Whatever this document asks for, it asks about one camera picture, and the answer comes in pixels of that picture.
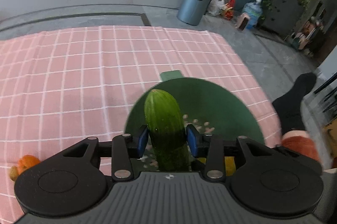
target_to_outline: white plastic bag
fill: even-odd
[[[223,5],[225,5],[225,0],[211,0],[207,11],[212,16],[218,16],[221,13]]]

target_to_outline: foot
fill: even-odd
[[[316,80],[314,73],[299,75],[291,90],[273,101],[281,122],[282,135],[292,130],[305,130],[301,116],[301,102],[314,88]]]

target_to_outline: trash can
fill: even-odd
[[[178,12],[178,19],[189,25],[197,26],[211,0],[183,0]]]

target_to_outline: orange fruit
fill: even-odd
[[[23,171],[33,167],[36,164],[39,164],[41,161],[32,156],[32,155],[25,155],[17,162],[17,172],[19,175],[22,174]]]

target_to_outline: gray floor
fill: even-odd
[[[150,23],[151,26],[208,30],[222,35],[227,40],[271,101],[286,93],[297,76],[316,69],[308,58],[287,45],[255,36],[249,30],[239,32],[232,22],[205,15],[198,26],[191,26],[180,22],[176,18],[177,12],[168,8],[129,5],[90,5],[53,9],[0,22],[0,40],[43,30],[97,25],[141,26]],[[139,14],[131,15],[131,13],[145,14],[148,21]],[[74,14],[78,16],[66,18],[67,15]],[[321,98],[326,92],[327,90],[318,96],[309,94],[302,103],[302,116],[309,134],[316,142],[322,164],[327,169],[331,166],[331,158],[321,135],[322,127],[329,121],[329,118],[322,114]]]

